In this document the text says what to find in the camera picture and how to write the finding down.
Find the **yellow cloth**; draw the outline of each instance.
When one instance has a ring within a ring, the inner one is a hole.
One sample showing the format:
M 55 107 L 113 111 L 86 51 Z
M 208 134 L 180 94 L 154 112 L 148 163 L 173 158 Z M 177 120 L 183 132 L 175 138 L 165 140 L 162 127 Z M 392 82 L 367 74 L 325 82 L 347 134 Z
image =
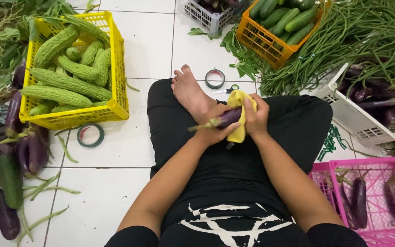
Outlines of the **yellow cloth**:
M 228 135 L 228 137 L 227 137 L 228 142 L 242 143 L 245 140 L 246 115 L 245 115 L 245 107 L 243 105 L 243 101 L 244 101 L 245 97 L 249 98 L 249 100 L 252 103 L 252 106 L 254 107 L 254 111 L 255 112 L 257 111 L 257 103 L 247 93 L 240 91 L 240 90 L 234 90 L 231 92 L 230 96 L 228 97 L 227 105 L 231 106 L 232 108 L 241 106 L 242 107 L 242 115 L 240 116 L 240 119 L 239 119 L 240 127 L 238 127 L 236 130 L 234 130 L 233 133 Z

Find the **orange plastic crate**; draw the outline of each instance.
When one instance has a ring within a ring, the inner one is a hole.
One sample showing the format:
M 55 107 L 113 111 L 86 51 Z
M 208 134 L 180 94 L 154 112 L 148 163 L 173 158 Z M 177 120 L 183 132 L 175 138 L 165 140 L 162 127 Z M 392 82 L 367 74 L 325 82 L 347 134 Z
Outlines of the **orange plastic crate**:
M 22 96 L 19 117 L 21 121 L 29 121 L 39 126 L 52 130 L 61 130 L 70 127 L 80 126 L 85 123 L 97 123 L 107 121 L 120 121 L 129 118 L 129 102 L 126 95 L 126 77 L 124 71 L 124 39 L 112 19 L 112 14 L 108 11 L 78 14 L 77 17 L 98 26 L 102 31 L 111 37 L 111 56 L 112 56 L 112 99 L 107 105 L 72 110 L 60 113 L 50 113 L 36 116 L 29 116 L 30 110 L 37 106 L 39 99 L 34 97 Z M 38 39 L 30 41 L 27 65 L 25 70 L 24 87 L 35 85 L 34 76 L 29 73 L 30 68 L 34 68 L 33 57 L 36 51 L 50 35 L 55 35 L 62 31 L 64 19 L 58 24 L 47 23 L 43 19 L 36 19 Z M 95 39 L 87 35 L 80 36 L 73 46 L 87 46 L 87 43 Z
M 282 67 L 290 56 L 296 52 L 306 40 L 316 31 L 320 25 L 323 9 L 318 11 L 315 18 L 315 27 L 310 33 L 298 44 L 289 46 L 277 36 L 266 30 L 260 24 L 249 18 L 249 11 L 257 4 L 256 0 L 251 6 L 243 13 L 242 20 L 240 21 L 237 29 L 236 37 L 240 43 L 255 51 L 262 58 L 266 59 L 269 64 L 275 69 Z M 330 3 L 326 1 L 326 8 L 329 8 Z

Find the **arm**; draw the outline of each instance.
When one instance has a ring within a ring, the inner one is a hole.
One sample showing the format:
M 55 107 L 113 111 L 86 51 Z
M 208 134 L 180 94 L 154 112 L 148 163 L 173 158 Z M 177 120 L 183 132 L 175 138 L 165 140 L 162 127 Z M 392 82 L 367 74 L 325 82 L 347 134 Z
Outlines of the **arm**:
M 230 109 L 223 104 L 217 105 L 207 113 L 205 122 Z M 237 127 L 238 123 L 234 123 L 223 131 L 199 129 L 147 183 L 127 211 L 117 231 L 130 226 L 145 226 L 160 237 L 164 216 L 184 190 L 204 151 L 222 141 Z
M 272 185 L 297 224 L 305 232 L 320 223 L 343 226 L 320 188 L 268 134 L 266 125 L 269 106 L 258 95 L 251 97 L 257 102 L 258 110 L 255 113 L 251 102 L 245 101 L 247 131 L 259 148 Z

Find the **person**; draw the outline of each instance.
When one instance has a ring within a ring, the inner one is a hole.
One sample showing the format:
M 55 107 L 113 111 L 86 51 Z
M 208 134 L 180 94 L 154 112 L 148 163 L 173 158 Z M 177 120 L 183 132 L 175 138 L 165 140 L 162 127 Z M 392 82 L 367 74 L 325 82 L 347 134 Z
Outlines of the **person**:
M 228 150 L 239 123 L 187 130 L 230 107 L 207 96 L 188 65 L 181 70 L 149 90 L 156 165 L 106 247 L 367 246 L 307 176 L 331 124 L 328 103 L 251 94 L 248 136 Z

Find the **hand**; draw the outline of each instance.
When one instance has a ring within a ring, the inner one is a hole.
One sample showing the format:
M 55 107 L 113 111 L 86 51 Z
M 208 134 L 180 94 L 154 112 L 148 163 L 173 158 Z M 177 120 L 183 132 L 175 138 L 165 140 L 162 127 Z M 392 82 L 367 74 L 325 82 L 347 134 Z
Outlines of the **hand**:
M 248 98 L 244 99 L 246 115 L 246 131 L 254 139 L 263 134 L 268 134 L 268 113 L 269 105 L 257 94 L 250 94 L 257 103 L 257 112 L 254 112 L 252 103 Z
M 222 115 L 222 113 L 231 110 L 231 107 L 218 104 L 213 109 L 209 110 L 203 117 L 203 123 L 208 122 L 210 119 L 217 118 L 218 116 Z M 201 144 L 204 145 L 205 148 L 216 144 L 223 139 L 225 139 L 229 134 L 231 134 L 235 129 L 240 126 L 240 123 L 233 123 L 230 126 L 226 127 L 223 130 L 218 129 L 209 129 L 209 128 L 200 128 L 196 131 L 194 139 L 198 140 Z

